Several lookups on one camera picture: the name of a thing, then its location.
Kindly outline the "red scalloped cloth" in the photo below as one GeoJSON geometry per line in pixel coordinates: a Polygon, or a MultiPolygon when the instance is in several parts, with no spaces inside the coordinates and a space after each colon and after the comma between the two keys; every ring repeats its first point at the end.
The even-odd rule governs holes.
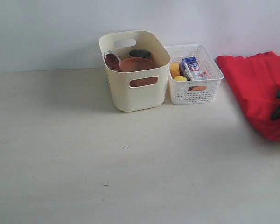
{"type": "Polygon", "coordinates": [[[250,57],[218,56],[217,64],[252,127],[264,138],[280,142],[280,119],[271,120],[280,106],[276,98],[280,55],[269,51],[250,57]]]}

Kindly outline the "blue white milk carton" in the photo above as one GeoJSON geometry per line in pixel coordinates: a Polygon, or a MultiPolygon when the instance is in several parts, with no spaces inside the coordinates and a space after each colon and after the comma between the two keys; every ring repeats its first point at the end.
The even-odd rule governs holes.
{"type": "Polygon", "coordinates": [[[180,70],[189,81],[206,80],[206,74],[202,71],[196,57],[183,58],[180,62],[180,70]]]}

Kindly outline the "yellow lemon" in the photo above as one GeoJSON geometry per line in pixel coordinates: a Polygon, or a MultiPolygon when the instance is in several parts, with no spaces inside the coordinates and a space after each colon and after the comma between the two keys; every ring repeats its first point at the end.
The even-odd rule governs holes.
{"type": "Polygon", "coordinates": [[[187,81],[187,78],[184,76],[176,76],[173,78],[173,80],[183,82],[183,81],[187,81]]]}

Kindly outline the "yellow cheese wedge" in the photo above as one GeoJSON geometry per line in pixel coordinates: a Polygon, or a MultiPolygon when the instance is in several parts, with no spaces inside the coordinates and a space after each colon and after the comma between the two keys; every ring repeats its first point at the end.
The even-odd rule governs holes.
{"type": "Polygon", "coordinates": [[[171,77],[174,79],[176,76],[180,75],[179,63],[175,62],[170,65],[171,77]]]}

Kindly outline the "stainless steel cup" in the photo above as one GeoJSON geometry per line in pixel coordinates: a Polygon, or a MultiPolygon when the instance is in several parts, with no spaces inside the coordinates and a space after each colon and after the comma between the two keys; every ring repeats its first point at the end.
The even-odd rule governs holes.
{"type": "Polygon", "coordinates": [[[152,56],[152,53],[146,49],[133,49],[129,52],[130,58],[140,57],[140,58],[150,59],[151,56],[152,56]]]}

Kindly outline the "brown wooden plate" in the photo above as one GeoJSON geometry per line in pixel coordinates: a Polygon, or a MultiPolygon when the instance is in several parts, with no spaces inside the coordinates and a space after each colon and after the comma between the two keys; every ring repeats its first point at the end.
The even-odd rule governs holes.
{"type": "MultiPolygon", "coordinates": [[[[150,70],[157,68],[157,64],[150,59],[135,57],[135,58],[128,58],[119,63],[119,67],[122,72],[135,72],[135,71],[142,71],[142,70],[150,70]]],[[[130,81],[130,87],[142,87],[147,85],[152,85],[157,83],[157,77],[146,77],[140,79],[134,79],[130,81]]]]}

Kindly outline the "brown wooden spoon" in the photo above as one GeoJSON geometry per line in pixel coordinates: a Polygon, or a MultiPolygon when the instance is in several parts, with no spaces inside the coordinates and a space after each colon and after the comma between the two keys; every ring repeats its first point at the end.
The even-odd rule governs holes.
{"type": "Polygon", "coordinates": [[[105,55],[105,64],[114,71],[122,72],[118,57],[115,54],[108,53],[105,55]]]}

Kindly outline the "white woven plastic basket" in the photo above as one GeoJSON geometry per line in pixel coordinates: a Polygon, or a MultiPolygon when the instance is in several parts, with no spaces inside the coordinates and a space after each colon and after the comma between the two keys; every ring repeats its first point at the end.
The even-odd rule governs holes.
{"type": "Polygon", "coordinates": [[[171,63],[180,63],[183,58],[196,57],[202,71],[206,74],[206,80],[199,81],[175,81],[169,74],[168,91],[173,104],[199,104],[214,100],[221,80],[224,78],[215,61],[201,44],[166,46],[166,51],[171,57],[171,63]],[[189,87],[206,86],[204,91],[189,91],[189,87]]]}

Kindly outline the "cream plastic bin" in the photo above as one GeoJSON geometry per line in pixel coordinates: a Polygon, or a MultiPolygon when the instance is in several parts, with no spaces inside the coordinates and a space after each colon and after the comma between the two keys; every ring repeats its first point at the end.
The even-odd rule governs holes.
{"type": "Polygon", "coordinates": [[[105,66],[115,107],[124,112],[153,108],[163,103],[169,77],[170,56],[164,46],[148,31],[124,31],[106,34],[99,39],[102,57],[110,51],[122,61],[133,49],[146,49],[157,68],[133,72],[113,71],[105,66]]]}

